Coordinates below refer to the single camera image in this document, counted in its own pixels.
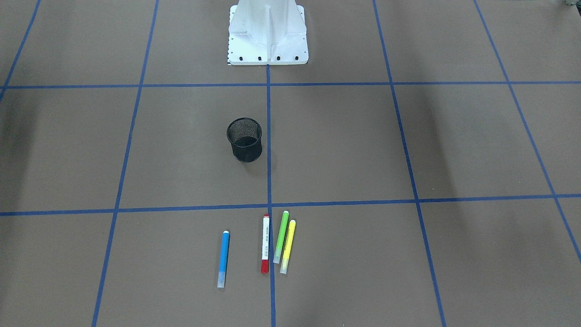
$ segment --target marker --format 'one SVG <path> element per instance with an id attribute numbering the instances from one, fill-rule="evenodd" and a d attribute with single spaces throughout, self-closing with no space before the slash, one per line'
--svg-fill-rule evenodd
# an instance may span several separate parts
<path id="1" fill-rule="evenodd" d="M 281 273 L 286 273 L 291 257 L 292 239 L 295 236 L 296 221 L 293 219 L 289 223 L 289 236 L 286 237 L 285 251 L 282 254 Z"/>
<path id="2" fill-rule="evenodd" d="M 230 232 L 225 230 L 222 233 L 222 249 L 220 251 L 220 269 L 218 270 L 218 288 L 224 288 L 226 280 L 226 263 L 228 262 L 228 243 L 230 242 Z"/>
<path id="3" fill-rule="evenodd" d="M 285 242 L 286 225 L 288 222 L 289 212 L 285 210 L 285 212 L 282 213 L 281 228 L 278 230 L 277 249 L 274 251 L 273 262 L 275 264 L 279 264 L 281 262 L 282 244 Z"/>
<path id="4" fill-rule="evenodd" d="M 268 231 L 270 230 L 270 216 L 264 215 L 262 219 L 262 265 L 261 273 L 268 273 Z"/>

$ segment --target yellow marker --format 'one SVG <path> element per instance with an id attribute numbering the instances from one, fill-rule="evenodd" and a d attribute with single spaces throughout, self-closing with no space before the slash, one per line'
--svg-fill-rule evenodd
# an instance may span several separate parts
<path id="1" fill-rule="evenodd" d="M 286 273 L 291 257 L 292 239 L 295 236 L 296 221 L 293 219 L 289 222 L 289 234 L 286 237 L 285 251 L 282 253 L 281 273 Z"/>

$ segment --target blue marker cap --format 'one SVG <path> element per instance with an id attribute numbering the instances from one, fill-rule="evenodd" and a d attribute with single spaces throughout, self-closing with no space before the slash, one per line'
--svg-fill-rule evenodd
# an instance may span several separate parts
<path id="1" fill-rule="evenodd" d="M 228 262 L 228 244 L 230 242 L 230 232 L 225 230 L 222 234 L 222 249 L 220 251 L 220 269 L 218 270 L 218 287 L 224 288 L 226 280 L 226 263 Z"/>

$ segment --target brown floor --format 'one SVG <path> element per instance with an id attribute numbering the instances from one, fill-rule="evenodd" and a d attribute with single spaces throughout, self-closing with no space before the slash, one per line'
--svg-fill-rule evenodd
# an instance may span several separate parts
<path id="1" fill-rule="evenodd" d="M 575 7 L 299 2 L 309 63 L 234 67 L 234 4 L 0 2 L 0 326 L 579 325 Z"/>

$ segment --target blue tape line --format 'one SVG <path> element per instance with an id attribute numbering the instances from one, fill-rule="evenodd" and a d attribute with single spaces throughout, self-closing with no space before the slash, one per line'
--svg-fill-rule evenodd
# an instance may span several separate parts
<path id="1" fill-rule="evenodd" d="M 426 249 L 426 256 L 427 256 L 428 265 L 430 268 L 430 275 L 432 277 L 434 294 L 436 296 L 437 307 L 438 307 L 438 311 L 440 313 L 440 321 L 442 323 L 442 327 L 446 327 L 446 318 L 444 316 L 444 309 L 442 307 L 442 300 L 440 298 L 440 290 L 439 290 L 438 285 L 437 285 L 436 272 L 435 272 L 433 261 L 432 261 L 432 252 L 430 250 L 428 235 L 426 233 L 426 227 L 424 225 L 424 217 L 422 214 L 422 209 L 420 207 L 420 202 L 418 201 L 418 191 L 417 191 L 417 188 L 415 186 L 414 172 L 413 172 L 412 167 L 411 167 L 410 153 L 408 151 L 407 143 L 406 143 L 406 135 L 405 135 L 405 132 L 403 129 L 403 124 L 401 122 L 401 115 L 400 115 L 400 111 L 399 111 L 399 105 L 397 103 L 395 86 L 393 85 L 392 72 L 391 72 L 391 69 L 389 66 L 388 52 L 387 52 L 387 48 L 385 47 L 385 40 L 383 39 L 383 31 L 381 28 L 381 21 L 379 19 L 379 12 L 377 10 L 377 2 L 375 0 L 372 0 L 372 1 L 373 1 L 373 7 L 374 7 L 374 11 L 375 11 L 375 19 L 377 21 L 377 29 L 379 31 L 379 38 L 381 40 L 381 48 L 383 50 L 383 58 L 385 60 L 385 67 L 388 71 L 388 78 L 389 78 L 390 88 L 392 91 L 393 106 L 395 107 L 396 116 L 397 116 L 397 124 L 398 124 L 399 129 L 400 129 L 401 143 L 403 145 L 403 150 L 404 150 L 404 153 L 406 155 L 407 170 L 408 170 L 408 173 L 410 175 L 411 188 L 412 188 L 412 191 L 414 193 L 415 207 L 416 207 L 416 210 L 418 212 L 419 225 L 422 229 L 422 237 L 424 238 L 424 247 Z"/>
<path id="2" fill-rule="evenodd" d="M 270 65 L 266 65 L 266 126 L 267 126 L 267 198 L 268 198 L 268 214 L 270 216 L 270 235 L 269 246 L 272 246 L 272 166 L 271 166 L 271 120 L 270 120 Z M 270 325 L 276 327 L 277 325 L 277 305 L 275 296 L 274 283 L 274 263 L 272 262 L 272 251 L 268 252 L 268 259 L 270 260 Z"/>
<path id="3" fill-rule="evenodd" d="M 359 85 L 389 85 L 381 82 L 322 82 L 322 83 L 272 83 L 271 86 L 359 86 Z"/>
<path id="4" fill-rule="evenodd" d="M 166 212 L 166 211 L 196 211 L 196 210 L 224 210 L 268 208 L 267 204 L 227 204 L 227 205 L 192 205 L 184 207 L 153 207 L 153 208 L 120 208 L 119 212 Z"/>
<path id="5" fill-rule="evenodd" d="M 44 215 L 82 215 L 82 214 L 112 214 L 114 209 L 80 209 L 80 210 L 44 210 L 44 211 L 8 211 L 0 212 L 4 216 L 44 216 Z"/>
<path id="6" fill-rule="evenodd" d="M 143 67 L 141 68 L 141 77 L 139 79 L 139 88 L 137 89 L 137 97 L 135 99 L 135 106 L 133 109 L 133 116 L 131 117 L 131 127 L 129 128 L 129 135 L 127 137 L 127 146 L 125 148 L 125 156 L 123 158 L 123 167 L 121 169 L 121 176 L 119 178 L 119 189 L 117 191 L 117 198 L 115 200 L 115 208 L 113 217 L 111 219 L 111 227 L 109 229 L 109 238 L 107 240 L 107 249 L 105 250 L 105 259 L 103 260 L 103 270 L 101 271 L 101 280 L 99 281 L 99 290 L 97 292 L 97 299 L 95 302 L 95 311 L 93 313 L 93 321 L 91 326 L 97 326 L 97 319 L 99 318 L 99 309 L 101 307 L 101 299 L 103 296 L 103 288 L 105 286 L 105 277 L 107 275 L 107 267 L 109 266 L 109 257 L 111 254 L 111 246 L 113 244 L 113 236 L 115 233 L 115 224 L 117 223 L 117 213 L 119 212 L 119 205 L 121 203 L 121 194 L 123 192 L 123 183 L 125 182 L 125 172 L 127 171 L 127 162 L 129 161 L 129 152 L 131 151 L 131 140 L 133 136 L 133 129 L 135 127 L 135 118 L 137 117 L 137 110 L 139 108 L 139 100 L 141 98 L 142 85 L 145 78 L 145 70 L 147 68 L 147 61 L 149 56 L 149 48 L 151 47 L 151 40 L 153 38 L 153 30 L 155 28 L 155 20 L 157 17 L 157 9 L 159 7 L 159 0 L 155 1 L 153 8 L 153 15 L 151 20 L 151 27 L 149 28 L 149 37 L 147 46 L 145 48 Z"/>
<path id="7" fill-rule="evenodd" d="M 510 81 L 510 84 L 581 84 L 581 81 Z"/>
<path id="8" fill-rule="evenodd" d="M 557 194 L 558 198 L 581 198 L 581 193 Z M 505 201 L 505 200 L 533 200 L 551 199 L 551 194 L 537 194 L 529 196 L 498 196 L 498 197 L 459 197 L 459 198 L 419 198 L 420 203 L 435 202 L 470 202 L 470 201 Z M 378 205 L 378 204 L 409 204 L 415 199 L 403 200 L 369 200 L 369 201 L 324 201 L 324 202 L 282 202 L 272 203 L 272 208 L 285 207 L 330 207 L 334 205 Z M 119 208 L 118 213 L 127 212 L 168 212 L 168 211 L 196 211 L 196 210 L 228 210 L 268 208 L 268 204 L 226 204 L 226 205 L 191 205 L 182 207 L 142 207 Z M 79 209 L 79 210 L 46 210 L 46 211 L 7 211 L 0 212 L 0 216 L 42 216 L 42 215 L 82 215 L 82 214 L 111 214 L 115 209 Z"/>
<path id="9" fill-rule="evenodd" d="M 420 82 L 393 82 L 393 85 L 497 85 L 506 84 L 505 81 L 420 81 Z"/>
<path id="10" fill-rule="evenodd" d="M 40 1 L 41 0 L 37 0 L 36 5 L 34 6 L 33 15 L 32 15 L 32 17 L 30 17 L 30 21 L 28 23 L 28 26 L 26 27 L 26 32 L 24 32 L 24 37 L 22 38 L 22 42 L 20 42 L 20 46 L 18 47 L 18 51 L 16 52 L 16 56 L 14 57 L 14 60 L 12 61 L 12 66 L 10 66 L 10 71 L 8 71 L 8 76 L 6 77 L 6 80 L 4 81 L 4 90 L 2 93 L 0 93 L 0 101 L 2 101 L 2 98 L 4 97 L 4 93 L 6 93 L 6 87 L 8 86 L 8 83 L 10 83 L 10 79 L 12 78 L 12 74 L 14 74 L 14 69 L 16 68 L 16 64 L 18 63 L 18 59 L 20 58 L 20 54 L 22 53 L 22 49 L 24 48 L 24 44 L 26 43 L 26 39 L 28 39 L 28 34 L 30 34 L 30 30 L 33 27 L 34 19 L 36 18 L 36 14 L 38 12 L 38 7 L 40 6 Z"/>
<path id="11" fill-rule="evenodd" d="M 371 204 L 402 204 L 415 203 L 413 199 L 405 200 L 370 200 L 370 201 L 325 201 L 325 202 L 286 202 L 273 203 L 273 208 L 281 207 L 329 207 L 333 205 L 371 205 Z"/>
<path id="12" fill-rule="evenodd" d="M 87 85 L 21 85 L 8 86 L 7 90 L 29 90 L 39 88 L 137 88 L 139 84 L 87 84 Z"/>
<path id="13" fill-rule="evenodd" d="M 464 197 L 464 198 L 424 198 L 419 199 L 420 203 L 436 202 L 470 202 L 470 201 L 503 201 L 503 200 L 532 200 L 553 198 L 551 194 L 539 194 L 532 196 L 502 196 L 502 197 Z"/>
<path id="14" fill-rule="evenodd" d="M 575 194 L 557 194 L 558 198 L 581 198 L 581 193 Z"/>
<path id="15" fill-rule="evenodd" d="M 271 83 L 271 87 L 279 86 L 374 86 L 390 85 L 388 81 L 379 82 L 340 82 L 340 83 Z M 506 85 L 506 81 L 400 81 L 393 85 Z M 581 81 L 511 81 L 510 84 L 581 84 Z M 264 87 L 266 83 L 169 83 L 169 84 L 143 84 L 142 87 Z M 39 88 L 138 88 L 139 84 L 86 84 L 86 85 L 16 85 L 2 86 L 2 92 L 6 90 L 29 90 Z"/>
<path id="16" fill-rule="evenodd" d="M 575 240 L 573 232 L 571 231 L 571 228 L 569 227 L 569 222 L 567 221 L 567 218 L 565 217 L 565 214 L 563 213 L 563 210 L 561 208 L 561 204 L 559 203 L 559 198 L 557 197 L 557 194 L 555 193 L 555 189 L 553 187 L 553 184 L 551 183 L 551 179 L 548 176 L 547 169 L 543 163 L 543 159 L 541 158 L 541 155 L 539 153 L 539 149 L 537 148 L 537 145 L 536 145 L 535 140 L 533 138 L 533 134 L 530 132 L 529 125 L 526 122 L 525 115 L 522 112 L 521 105 L 519 104 L 518 99 L 517 99 L 517 95 L 514 92 L 514 89 L 512 87 L 512 83 L 510 82 L 510 79 L 508 78 L 508 74 L 504 68 L 503 61 L 500 59 L 500 55 L 498 54 L 498 50 L 496 49 L 496 45 L 494 44 L 494 41 L 492 40 L 492 35 L 490 33 L 490 30 L 488 29 L 488 25 L 486 24 L 486 20 L 484 19 L 484 15 L 482 15 L 482 11 L 480 10 L 480 6 L 478 5 L 478 2 L 476 0 L 472 0 L 472 1 L 474 2 L 474 5 L 476 6 L 476 10 L 478 11 L 478 15 L 480 16 L 480 20 L 482 21 L 482 25 L 484 26 L 484 29 L 486 31 L 486 35 L 488 35 L 488 40 L 490 41 L 490 45 L 492 46 L 492 48 L 494 50 L 494 54 L 496 55 L 496 59 L 498 60 L 498 64 L 500 65 L 500 69 L 503 71 L 504 78 L 506 79 L 506 81 L 508 83 L 508 88 L 510 89 L 512 99 L 514 100 L 514 104 L 517 106 L 518 114 L 521 117 L 521 121 L 522 121 L 523 126 L 525 127 L 526 134 L 529 137 L 530 144 L 533 146 L 533 149 L 535 151 L 535 155 L 537 156 L 537 160 L 539 161 L 539 165 L 541 166 L 541 170 L 543 171 L 543 175 L 545 176 L 545 179 L 547 180 L 548 188 L 551 190 L 551 194 L 553 195 L 555 205 L 557 206 L 557 210 L 559 211 L 561 219 L 563 220 L 563 224 L 565 225 L 565 229 L 567 230 L 567 234 L 569 234 L 569 238 L 571 240 L 571 243 L 573 244 L 573 248 L 575 249 L 575 253 L 577 254 L 577 259 L 579 260 L 579 262 L 581 262 L 581 251 L 579 251 L 579 246 L 577 245 L 577 241 Z"/>
<path id="17" fill-rule="evenodd" d="M 215 84 L 143 84 L 143 87 L 256 87 L 266 83 L 215 83 Z"/>

